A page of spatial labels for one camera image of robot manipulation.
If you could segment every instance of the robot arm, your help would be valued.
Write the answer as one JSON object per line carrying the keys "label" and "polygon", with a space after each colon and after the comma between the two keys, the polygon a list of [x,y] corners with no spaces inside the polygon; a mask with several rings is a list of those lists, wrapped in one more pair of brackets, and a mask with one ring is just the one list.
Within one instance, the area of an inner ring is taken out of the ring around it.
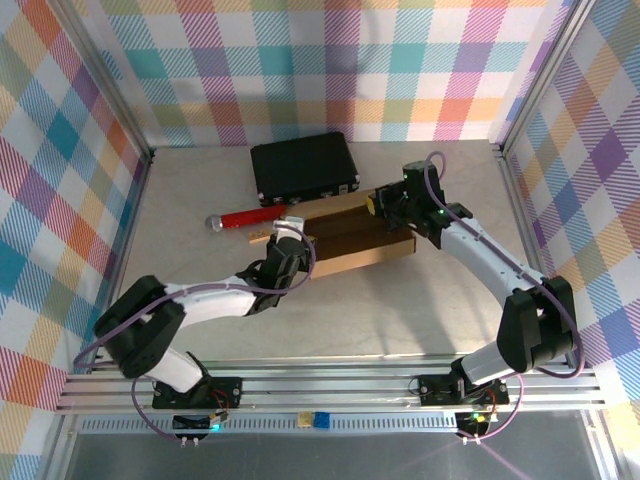
{"label": "robot arm", "polygon": [[150,377],[156,381],[160,397],[183,407],[206,406],[213,390],[236,397],[231,400],[237,403],[241,379],[212,379],[193,355],[182,355],[170,344],[180,329],[190,325],[220,317],[253,315],[278,305],[295,275],[310,268],[309,247],[300,235],[281,225],[302,232],[304,220],[288,217],[278,222],[267,245],[266,259],[253,262],[243,272],[223,281],[164,285],[155,277],[146,276],[129,288],[96,323],[94,332],[98,338],[153,301],[166,301],[105,343],[123,375]]}
{"label": "robot arm", "polygon": [[[575,321],[571,285],[562,277],[546,279],[542,273],[521,264],[484,232],[464,206],[447,205],[461,221],[450,218],[432,197],[433,194],[439,203],[445,204],[433,165],[428,167],[427,175],[422,161],[405,165],[403,173],[402,181],[378,188],[370,196],[370,213],[384,218],[389,231],[409,227],[455,257],[503,307],[496,341],[454,362],[451,376],[444,380],[444,389],[456,391],[458,399],[463,399],[472,392],[484,391],[497,379],[514,372],[524,373],[573,350],[575,339],[570,325],[531,280],[549,290]],[[427,178],[432,193],[427,189]],[[470,234],[462,223],[487,241]],[[519,264],[522,271],[515,272],[507,260]],[[443,383],[441,379],[425,381],[429,384],[423,386],[429,389],[439,388]]]}
{"label": "robot arm", "polygon": [[[540,282],[575,318],[571,286],[562,277],[546,279],[540,272],[522,267],[516,273],[506,263],[517,260],[502,247],[496,250],[471,235],[434,202],[425,184],[424,162],[404,167],[404,180],[376,189],[368,199],[372,215],[384,218],[388,230],[409,227],[428,238],[465,265],[503,307],[495,342],[456,360],[448,375],[418,377],[423,405],[482,403],[491,389],[498,403],[508,403],[500,379],[523,373],[573,349],[569,325],[531,280]],[[444,205],[438,173],[427,170],[434,195]],[[469,210],[460,204],[447,208],[468,226],[488,239]],[[303,230],[302,219],[288,218]],[[310,249],[300,235],[277,230],[267,246],[267,258],[252,263],[245,271],[216,284],[194,286],[163,285],[155,277],[143,277],[98,320],[94,331],[103,337],[142,308],[148,316],[132,323],[104,343],[123,375],[142,375],[156,380],[154,408],[218,408],[223,392],[229,407],[237,406],[242,392],[241,378],[212,378],[193,355],[186,357],[170,348],[180,328],[219,317],[245,316],[277,306],[299,271],[310,268]]]}

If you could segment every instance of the metal bracket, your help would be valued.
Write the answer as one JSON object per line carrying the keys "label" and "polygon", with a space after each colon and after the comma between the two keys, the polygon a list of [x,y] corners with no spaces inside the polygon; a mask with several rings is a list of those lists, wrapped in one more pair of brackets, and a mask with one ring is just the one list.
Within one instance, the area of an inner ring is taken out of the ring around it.
{"label": "metal bracket", "polygon": [[[330,357],[323,359],[269,359],[203,362],[213,378],[241,377],[242,403],[238,412],[297,413],[303,410],[334,413],[391,413],[441,410],[469,412],[477,407],[436,405],[423,407],[419,396],[409,392],[411,379],[420,375],[447,374],[455,356]],[[562,360],[547,365],[554,372],[571,369]],[[570,380],[531,371],[523,375],[525,395],[522,411],[604,408],[604,392],[589,368]],[[509,411],[518,397],[519,384],[507,380],[512,400],[498,405]],[[154,389],[148,378],[136,386],[138,402],[148,412]],[[131,381],[115,366],[92,375],[71,375],[65,385],[59,413],[136,413],[131,403]],[[174,414],[192,414],[193,409],[175,408]]]}
{"label": "metal bracket", "polygon": [[420,405],[434,407],[442,405],[509,405],[507,385],[500,380],[493,380],[476,391],[463,395],[464,381],[452,378],[451,375],[420,375],[418,379],[418,396]]}
{"label": "metal bracket", "polygon": [[201,392],[198,392],[202,393],[199,395],[200,399],[194,402],[192,395],[178,393],[169,385],[156,382],[151,406],[155,410],[235,409],[240,406],[242,398],[242,378],[208,377],[203,379],[200,390]]}

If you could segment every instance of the metal frame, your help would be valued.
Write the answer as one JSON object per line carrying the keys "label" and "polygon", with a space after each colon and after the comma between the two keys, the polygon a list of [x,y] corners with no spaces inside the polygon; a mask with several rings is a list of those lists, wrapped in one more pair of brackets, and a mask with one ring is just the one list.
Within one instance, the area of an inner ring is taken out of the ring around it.
{"label": "metal frame", "polygon": [[[158,428],[169,431],[173,414],[148,415]],[[456,416],[453,412],[402,413],[332,413],[329,419],[332,435],[362,435],[363,433],[455,433]],[[193,430],[171,430],[175,434],[194,433]],[[83,435],[154,434],[137,414],[79,415],[78,433]],[[315,436],[326,433],[298,423],[295,413],[234,413],[214,432],[203,433],[286,433],[287,435]]]}
{"label": "metal frame", "polygon": [[[131,219],[129,224],[125,228],[125,238],[123,241],[123,252],[115,267],[114,281],[109,288],[107,298],[109,302],[112,302],[114,297],[120,291],[122,281],[124,278],[125,265],[129,259],[131,253],[131,238],[135,232],[136,226],[139,220],[140,203],[142,202],[142,195],[147,186],[149,180],[149,173],[153,154],[151,153],[148,161],[145,161],[145,169],[142,172],[140,179],[140,187],[138,195],[136,196],[133,206]],[[54,423],[49,429],[47,440],[42,452],[42,459],[36,473],[37,479],[61,479],[66,475],[66,469],[69,466],[71,460],[71,453],[73,452],[73,446],[77,437],[76,424],[78,422],[77,415],[59,415],[54,418]]]}
{"label": "metal frame", "polygon": [[130,134],[130,140],[138,147],[145,160],[150,161],[153,149],[147,143],[135,116],[122,98],[120,90],[109,72],[109,67],[84,28],[82,19],[72,2],[70,0],[48,0],[48,3],[58,17],[62,28],[69,35],[71,43],[78,50],[83,64],[87,67],[122,128]]}
{"label": "metal frame", "polygon": [[524,199],[520,195],[518,184],[516,181],[515,173],[511,164],[500,155],[498,158],[498,169],[500,175],[502,175],[502,183],[507,189],[507,196],[509,197],[509,203],[511,204],[511,211],[516,220],[516,226],[518,227],[518,234],[522,240],[524,247],[524,253],[527,256],[527,261],[534,269],[539,272],[545,272],[544,262],[542,260],[542,252],[538,243],[535,241],[536,235],[533,231],[533,224],[531,223],[527,210],[524,206]]}
{"label": "metal frame", "polygon": [[583,410],[581,414],[600,477],[605,480],[632,478],[622,452],[611,440],[603,412]]}
{"label": "metal frame", "polygon": [[[297,413],[304,410],[332,413],[468,412],[470,405],[422,407],[409,391],[409,384],[421,374],[446,374],[456,356],[336,357],[319,359],[255,360],[205,363],[214,377],[243,378],[242,403],[237,413]],[[552,363],[557,372],[572,368]],[[549,377],[537,371],[523,376],[523,411],[598,409],[604,394],[589,369],[572,380]],[[516,379],[507,381],[512,399],[518,397]],[[152,410],[151,380],[141,379],[137,399]],[[510,411],[511,405],[498,411]],[[92,375],[70,376],[58,403],[64,414],[135,413],[131,402],[131,381],[118,370],[105,369]],[[194,413],[167,410],[162,413]]]}
{"label": "metal frame", "polygon": [[545,92],[551,85],[558,69],[562,65],[573,41],[580,32],[582,25],[589,17],[591,10],[598,0],[575,0],[575,3],[568,13],[567,18],[558,33],[551,51],[548,54],[544,65],[536,74],[531,88],[527,93],[522,106],[516,115],[516,119],[507,131],[502,150],[508,159],[514,145],[517,144],[524,131],[527,129],[533,115],[535,114]]}

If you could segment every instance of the aluminum rail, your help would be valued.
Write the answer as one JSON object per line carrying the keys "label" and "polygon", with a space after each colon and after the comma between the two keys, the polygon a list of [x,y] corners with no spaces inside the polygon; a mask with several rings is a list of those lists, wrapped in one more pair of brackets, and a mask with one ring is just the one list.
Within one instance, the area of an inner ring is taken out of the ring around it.
{"label": "aluminum rail", "polygon": [[[205,366],[212,376],[243,378],[243,396],[238,413],[295,413],[326,410],[333,413],[394,413],[448,411],[464,412],[472,406],[422,407],[409,391],[412,379],[421,374],[445,374],[454,356],[374,357],[348,359],[282,359],[216,362]],[[556,372],[567,372],[566,363],[552,363]],[[595,374],[585,369],[575,379],[549,377],[540,372],[523,375],[523,411],[599,409],[604,394]],[[518,382],[507,381],[511,404],[499,406],[510,411],[518,398]],[[153,386],[140,379],[137,399],[150,413]],[[194,413],[196,410],[163,410],[162,413]],[[135,413],[131,402],[131,381],[115,368],[90,375],[71,375],[58,403],[62,414]]]}

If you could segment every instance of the wooden block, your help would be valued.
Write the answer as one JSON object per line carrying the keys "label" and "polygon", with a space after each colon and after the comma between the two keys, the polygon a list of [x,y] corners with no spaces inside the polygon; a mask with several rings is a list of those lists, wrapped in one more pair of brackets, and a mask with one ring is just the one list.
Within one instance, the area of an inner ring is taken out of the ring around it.
{"label": "wooden block", "polygon": [[271,230],[261,229],[255,230],[249,234],[249,243],[266,242],[271,236]]}
{"label": "wooden block", "polygon": [[373,192],[374,190],[362,190],[347,195],[337,195],[335,197],[298,203],[297,205],[289,207],[284,216],[302,217],[307,221],[324,215],[344,212],[366,205],[367,197]]}

